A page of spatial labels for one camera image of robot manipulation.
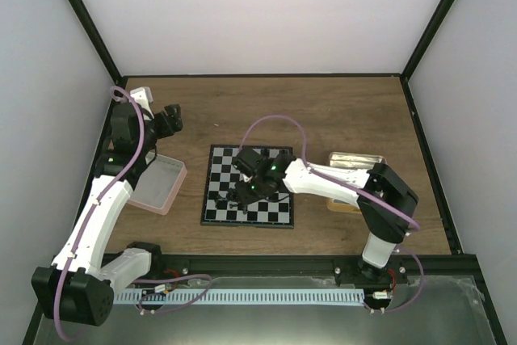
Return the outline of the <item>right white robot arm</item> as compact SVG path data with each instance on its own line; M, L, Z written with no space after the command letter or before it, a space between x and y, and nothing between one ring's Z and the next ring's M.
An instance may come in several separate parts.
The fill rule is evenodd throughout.
M242 179L229 198L243 208L285 190L339 200L360 210L368 238L359 273L367 282L378 282L387 274L392 253L411 230L419 229L414 220L417 194L383 162L344 169L313 164L291 154L267 157L245 147L233 158L232 166Z

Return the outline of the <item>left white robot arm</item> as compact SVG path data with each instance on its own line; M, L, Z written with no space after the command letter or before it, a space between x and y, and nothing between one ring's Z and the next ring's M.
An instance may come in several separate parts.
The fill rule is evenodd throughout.
M90 194L74 230L49 267L38 267L32 287L46 318L102 325L115 296L142 278L165 274L159 245L133 242L108 264L103 256L115 223L144 172L157 158L157 141L183 128L181 107L152 113L147 103L113 108L110 133L94 170Z

